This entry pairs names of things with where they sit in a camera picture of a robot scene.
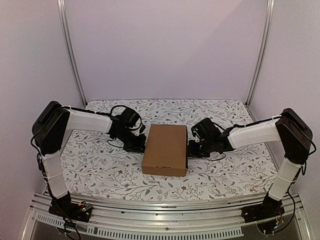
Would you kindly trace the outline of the brown cardboard box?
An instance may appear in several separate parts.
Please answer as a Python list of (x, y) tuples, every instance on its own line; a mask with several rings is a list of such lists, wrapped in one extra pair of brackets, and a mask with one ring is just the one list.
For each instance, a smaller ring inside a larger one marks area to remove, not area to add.
[(187, 148), (186, 125), (152, 124), (143, 154), (142, 173), (168, 177), (186, 176)]

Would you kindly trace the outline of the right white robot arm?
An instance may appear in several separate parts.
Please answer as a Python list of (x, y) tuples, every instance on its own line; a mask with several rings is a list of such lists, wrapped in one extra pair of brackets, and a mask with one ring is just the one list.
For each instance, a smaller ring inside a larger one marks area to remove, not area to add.
[(225, 154), (250, 145), (265, 144), (276, 161), (277, 175), (270, 186), (269, 198), (259, 206), (262, 218), (269, 218), (278, 210), (278, 203), (297, 180), (302, 166), (317, 150), (313, 132), (292, 109), (247, 124), (234, 124), (227, 128), (204, 118), (191, 127), (187, 154), (193, 158), (207, 158), (211, 153)]

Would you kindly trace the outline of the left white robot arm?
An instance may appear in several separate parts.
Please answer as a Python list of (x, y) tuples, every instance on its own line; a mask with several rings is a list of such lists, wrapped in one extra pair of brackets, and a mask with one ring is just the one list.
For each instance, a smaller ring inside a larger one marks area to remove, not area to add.
[(63, 216), (74, 213), (74, 205), (66, 200), (66, 187), (61, 167), (61, 154), (72, 131), (90, 131), (107, 134), (123, 143), (129, 153), (143, 153), (147, 137), (141, 116), (127, 106), (121, 114), (97, 112), (51, 101), (33, 124), (31, 145), (38, 151), (39, 167), (44, 173), (55, 209)]

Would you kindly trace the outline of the floral patterned table mat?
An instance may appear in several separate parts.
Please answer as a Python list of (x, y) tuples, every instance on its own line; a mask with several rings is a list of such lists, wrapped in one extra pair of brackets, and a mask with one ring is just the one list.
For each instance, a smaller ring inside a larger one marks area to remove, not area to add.
[[(138, 112), (144, 125), (185, 125), (210, 118), (223, 128), (252, 122), (239, 100), (101, 100), (86, 108), (120, 114), (124, 107)], [(143, 156), (121, 149), (107, 134), (75, 130), (61, 154), (63, 177), (74, 195), (132, 201), (201, 201), (265, 194), (277, 170), (263, 143), (241, 147), (209, 159), (191, 158), (186, 176), (147, 175)]]

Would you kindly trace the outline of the front aluminium rail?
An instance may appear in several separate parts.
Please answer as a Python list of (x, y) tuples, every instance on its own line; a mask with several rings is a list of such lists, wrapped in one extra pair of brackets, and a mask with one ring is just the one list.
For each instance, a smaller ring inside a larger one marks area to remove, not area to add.
[(88, 222), (77, 222), (70, 236), (83, 240), (312, 240), (298, 195), (285, 196), (276, 233), (262, 234), (257, 222), (245, 222), (243, 207), (260, 203), (263, 194), (199, 201), (133, 201), (73, 195), (93, 206)]

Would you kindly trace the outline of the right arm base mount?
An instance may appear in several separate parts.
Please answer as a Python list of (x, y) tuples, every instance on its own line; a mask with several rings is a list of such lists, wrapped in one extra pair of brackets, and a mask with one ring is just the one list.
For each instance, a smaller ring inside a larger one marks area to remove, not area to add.
[(262, 203), (243, 207), (241, 216), (245, 223), (274, 218), (285, 213), (283, 202), (266, 195)]

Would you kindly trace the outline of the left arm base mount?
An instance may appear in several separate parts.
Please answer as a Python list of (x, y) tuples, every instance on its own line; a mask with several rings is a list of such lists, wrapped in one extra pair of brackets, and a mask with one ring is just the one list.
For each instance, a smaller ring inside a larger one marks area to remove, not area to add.
[(88, 223), (93, 205), (85, 201), (73, 203), (70, 199), (52, 199), (48, 212), (52, 215)]

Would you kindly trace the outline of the right aluminium frame post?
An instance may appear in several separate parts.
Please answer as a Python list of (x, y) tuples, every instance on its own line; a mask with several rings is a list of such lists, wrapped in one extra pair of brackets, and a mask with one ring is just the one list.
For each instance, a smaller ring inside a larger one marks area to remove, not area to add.
[(255, 68), (253, 71), (253, 76), (251, 80), (251, 84), (249, 87), (248, 95), (246, 97), (245, 105), (250, 108), (254, 95), (257, 89), (258, 81), (260, 78), (261, 70), (263, 67), (263, 62), (265, 59), (265, 54), (268, 46), (269, 35), (273, 22), (273, 15), (275, 9), (275, 0), (268, 0), (266, 6), (265, 20), (263, 25), (262, 37), (260, 42), (260, 47), (258, 51), (258, 57), (255, 64)]

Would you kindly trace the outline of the aluminium frame post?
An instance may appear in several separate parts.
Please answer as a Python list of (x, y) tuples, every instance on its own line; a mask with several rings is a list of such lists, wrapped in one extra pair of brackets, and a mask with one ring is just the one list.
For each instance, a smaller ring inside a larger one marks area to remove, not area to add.
[(262, 37), (260, 42), (260, 47), (258, 51), (258, 57), (255, 64), (255, 68), (253, 71), (253, 76), (251, 80), (251, 84), (249, 87), (248, 95), (246, 97), (245, 105), (250, 108), (254, 95), (257, 89), (258, 81), (260, 78), (261, 70), (263, 67), (263, 62), (265, 59), (265, 54), (268, 46), (269, 35), (273, 22), (273, 15), (275, 9), (275, 0), (268, 0), (266, 6), (265, 20), (263, 25)]
[(83, 84), (82, 84), (82, 81), (80, 78), (80, 74), (78, 71), (75, 53), (73, 50), (72, 39), (71, 39), (71, 34), (70, 34), (70, 29), (69, 29), (69, 24), (68, 24), (66, 1), (65, 0), (57, 0), (57, 9), (58, 9), (58, 14), (59, 14), (61, 30), (62, 30), (62, 36), (64, 39), (67, 57), (69, 60), (69, 65), (70, 65), (71, 73), (73, 76), (74, 84), (75, 84), (81, 105), (85, 107), (88, 104), (88, 101), (87, 101), (87, 98), (85, 95), (84, 87), (83, 87)]

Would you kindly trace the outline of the left aluminium frame post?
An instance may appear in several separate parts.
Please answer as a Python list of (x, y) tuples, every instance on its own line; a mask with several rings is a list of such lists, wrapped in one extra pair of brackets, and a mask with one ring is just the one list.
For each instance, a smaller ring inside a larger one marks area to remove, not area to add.
[(83, 87), (83, 84), (82, 84), (82, 81), (80, 78), (80, 74), (78, 71), (75, 53), (73, 50), (72, 39), (71, 39), (71, 34), (70, 34), (70, 29), (69, 29), (69, 24), (68, 24), (66, 1), (65, 0), (57, 0), (57, 9), (58, 9), (58, 14), (59, 14), (61, 30), (62, 30), (62, 36), (64, 39), (67, 57), (69, 60), (69, 65), (70, 65), (71, 73), (73, 76), (74, 84), (75, 84), (81, 105), (85, 107), (88, 104), (88, 101), (87, 101), (87, 98), (85, 95), (84, 87)]

